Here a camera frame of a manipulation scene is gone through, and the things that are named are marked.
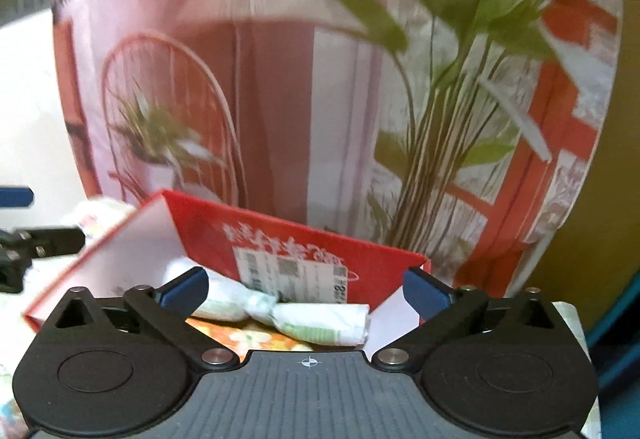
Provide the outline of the green plaid bunny tablecloth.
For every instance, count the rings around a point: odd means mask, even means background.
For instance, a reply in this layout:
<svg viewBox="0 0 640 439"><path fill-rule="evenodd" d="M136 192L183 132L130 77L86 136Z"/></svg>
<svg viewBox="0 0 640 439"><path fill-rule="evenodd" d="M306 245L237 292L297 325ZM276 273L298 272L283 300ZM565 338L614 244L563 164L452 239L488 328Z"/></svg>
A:
<svg viewBox="0 0 640 439"><path fill-rule="evenodd" d="M568 325L585 352L588 352L586 337L580 324L577 310L570 303L554 303L561 317ZM205 335L220 341L244 359L250 350L271 351L320 351L317 345L296 341L274 329L247 322L239 325L221 325L200 319L189 319L188 323ZM20 410L17 408L11 391L12 372L6 364L1 364L1 437L25 438L27 427Z"/></svg>

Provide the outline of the red strawberry cardboard box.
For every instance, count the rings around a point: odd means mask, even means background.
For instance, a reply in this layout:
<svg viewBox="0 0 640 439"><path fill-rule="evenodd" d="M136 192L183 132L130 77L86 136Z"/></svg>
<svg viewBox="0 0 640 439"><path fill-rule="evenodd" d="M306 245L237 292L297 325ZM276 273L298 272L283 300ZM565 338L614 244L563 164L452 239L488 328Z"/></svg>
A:
<svg viewBox="0 0 640 439"><path fill-rule="evenodd" d="M192 266L280 303L359 303L370 309L367 355L419 324L401 292L405 271L431 268L411 251L358 241L174 191L154 195L106 233L23 312L38 331L67 289L116 297L160 286Z"/></svg>

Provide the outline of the white green tissue pack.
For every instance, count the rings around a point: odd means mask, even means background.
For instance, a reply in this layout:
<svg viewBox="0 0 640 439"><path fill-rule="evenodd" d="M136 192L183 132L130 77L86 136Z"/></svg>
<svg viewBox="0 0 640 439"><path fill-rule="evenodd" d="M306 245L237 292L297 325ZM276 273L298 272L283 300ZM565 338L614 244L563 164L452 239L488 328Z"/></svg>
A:
<svg viewBox="0 0 640 439"><path fill-rule="evenodd" d="M195 318L236 323L247 319L320 346L358 347L369 334L370 309L359 303L280 303L215 271L205 271L208 293Z"/></svg>

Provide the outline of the printed room backdrop poster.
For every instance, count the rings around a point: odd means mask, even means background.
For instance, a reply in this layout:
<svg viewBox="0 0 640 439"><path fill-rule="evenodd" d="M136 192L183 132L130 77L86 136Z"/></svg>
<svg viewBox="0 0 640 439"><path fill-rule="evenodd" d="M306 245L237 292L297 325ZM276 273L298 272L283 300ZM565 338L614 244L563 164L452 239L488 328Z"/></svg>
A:
<svg viewBox="0 0 640 439"><path fill-rule="evenodd" d="M516 293L586 180L623 0L54 0L84 191L164 188Z"/></svg>

